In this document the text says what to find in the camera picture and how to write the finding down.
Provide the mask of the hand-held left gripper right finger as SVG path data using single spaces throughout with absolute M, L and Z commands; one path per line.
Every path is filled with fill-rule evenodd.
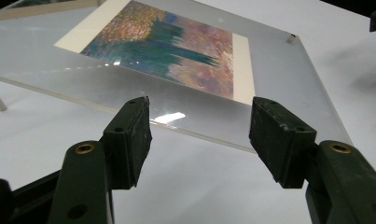
M 305 155 L 317 131 L 281 104 L 254 97 L 249 139 L 252 147 L 284 189 L 300 189 L 305 176 Z

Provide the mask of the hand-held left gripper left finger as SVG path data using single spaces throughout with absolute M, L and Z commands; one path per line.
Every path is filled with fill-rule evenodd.
M 112 189 L 137 186 L 151 140 L 149 99 L 131 99 L 107 125 L 100 139 L 110 164 Z

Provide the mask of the clear acrylic picture frame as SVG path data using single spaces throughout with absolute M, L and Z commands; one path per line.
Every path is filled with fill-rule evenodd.
M 196 0 L 106 0 L 0 21 L 0 81 L 109 112 L 146 96 L 153 124 L 242 150 L 260 96 L 319 140 L 348 140 L 297 35 Z

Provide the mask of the white table cover sheet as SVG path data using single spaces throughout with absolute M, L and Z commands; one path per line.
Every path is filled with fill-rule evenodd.
M 376 170 L 376 32 L 320 0 L 199 0 L 297 35 L 348 134 Z M 97 139 L 116 111 L 0 81 L 0 178 L 22 187 L 58 170 L 73 144 Z M 154 126 L 136 188 L 114 194 L 117 224 L 308 224 L 304 193 L 276 184 L 242 150 Z

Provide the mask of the wooden table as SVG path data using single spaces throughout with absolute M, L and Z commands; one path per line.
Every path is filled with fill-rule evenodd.
M 81 9 L 85 7 L 99 7 L 106 0 L 71 0 L 57 2 L 50 0 L 49 4 L 35 5 L 29 7 L 15 7 L 12 5 L 0 9 L 0 21 L 14 20 L 38 15 L 44 15 L 67 10 Z

